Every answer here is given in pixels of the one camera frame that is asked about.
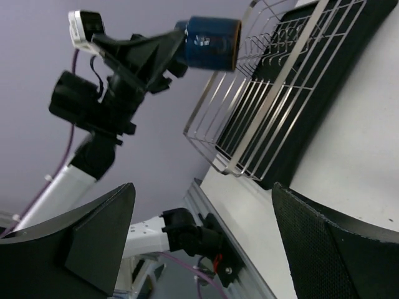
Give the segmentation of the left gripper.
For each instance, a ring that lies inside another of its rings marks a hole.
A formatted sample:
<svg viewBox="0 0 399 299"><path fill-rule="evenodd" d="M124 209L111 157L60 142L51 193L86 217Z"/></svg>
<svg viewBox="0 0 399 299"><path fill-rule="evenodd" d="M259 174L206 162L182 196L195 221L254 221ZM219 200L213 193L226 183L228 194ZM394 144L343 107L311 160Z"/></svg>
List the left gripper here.
<svg viewBox="0 0 399 299"><path fill-rule="evenodd" d="M135 134L132 118L148 90L169 88L171 79L164 76L166 71L177 78L185 75L187 66L177 59L184 41L185 34L178 29L153 37L134 34L129 40L93 36L92 43L113 70L100 104L99 131L103 135Z"/></svg>

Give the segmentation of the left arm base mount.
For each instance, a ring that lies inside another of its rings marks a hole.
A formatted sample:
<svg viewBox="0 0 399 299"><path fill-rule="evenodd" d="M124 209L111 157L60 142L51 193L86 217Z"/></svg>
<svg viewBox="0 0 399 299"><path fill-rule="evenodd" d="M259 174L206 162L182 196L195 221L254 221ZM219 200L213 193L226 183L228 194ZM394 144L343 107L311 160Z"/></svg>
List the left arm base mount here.
<svg viewBox="0 0 399 299"><path fill-rule="evenodd" d="M200 240L196 254L210 259L213 272L222 286L228 287L238 279L239 272L244 268L243 259L212 213L206 217L198 216L201 225L198 226Z"/></svg>

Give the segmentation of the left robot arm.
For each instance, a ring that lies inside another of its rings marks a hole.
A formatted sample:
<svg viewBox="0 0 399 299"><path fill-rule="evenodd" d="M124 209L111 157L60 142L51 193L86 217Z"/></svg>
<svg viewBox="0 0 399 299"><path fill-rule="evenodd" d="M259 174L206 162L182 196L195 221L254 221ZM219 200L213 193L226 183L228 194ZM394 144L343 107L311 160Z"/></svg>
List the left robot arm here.
<svg viewBox="0 0 399 299"><path fill-rule="evenodd" d="M66 262L81 257L110 255L121 257L127 251L130 219L135 203L135 187L126 183L79 208L69 210L67 203L83 195L110 169L120 136L132 135L132 118L147 93L159 93L169 87L166 71L184 76L186 66L176 60L185 41L182 31L146 38L134 35L116 41L96 34L93 42L113 70L107 91L76 74L60 76L50 112L86 130L80 145L62 176L50 184L50 193L37 219L18 229L1 242L1 252L12 258L34 255L42 260Z"/></svg>

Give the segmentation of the blue cup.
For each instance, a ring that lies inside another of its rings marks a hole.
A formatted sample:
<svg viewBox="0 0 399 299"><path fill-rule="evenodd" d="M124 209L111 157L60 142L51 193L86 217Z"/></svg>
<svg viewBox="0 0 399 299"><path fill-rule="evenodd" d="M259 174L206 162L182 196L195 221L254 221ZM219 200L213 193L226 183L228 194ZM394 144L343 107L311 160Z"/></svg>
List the blue cup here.
<svg viewBox="0 0 399 299"><path fill-rule="evenodd" d="M239 19L193 16L175 28L185 34L175 58L191 68L234 72L242 22Z"/></svg>

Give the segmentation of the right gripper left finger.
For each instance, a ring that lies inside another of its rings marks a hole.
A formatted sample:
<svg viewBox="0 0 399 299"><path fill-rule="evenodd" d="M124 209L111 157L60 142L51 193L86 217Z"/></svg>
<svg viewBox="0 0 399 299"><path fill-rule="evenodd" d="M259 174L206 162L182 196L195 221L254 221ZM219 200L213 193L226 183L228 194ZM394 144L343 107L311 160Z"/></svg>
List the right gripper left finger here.
<svg viewBox="0 0 399 299"><path fill-rule="evenodd" d="M126 183L1 239L1 298L110 298L134 204Z"/></svg>

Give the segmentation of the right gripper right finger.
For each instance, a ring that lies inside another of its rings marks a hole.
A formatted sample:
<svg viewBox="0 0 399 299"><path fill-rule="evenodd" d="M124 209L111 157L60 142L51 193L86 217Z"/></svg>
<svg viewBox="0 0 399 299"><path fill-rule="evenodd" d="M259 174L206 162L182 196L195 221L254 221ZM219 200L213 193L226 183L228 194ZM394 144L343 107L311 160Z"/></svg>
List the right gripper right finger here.
<svg viewBox="0 0 399 299"><path fill-rule="evenodd" d="M398 232L275 183L272 205L298 298L398 298Z"/></svg>

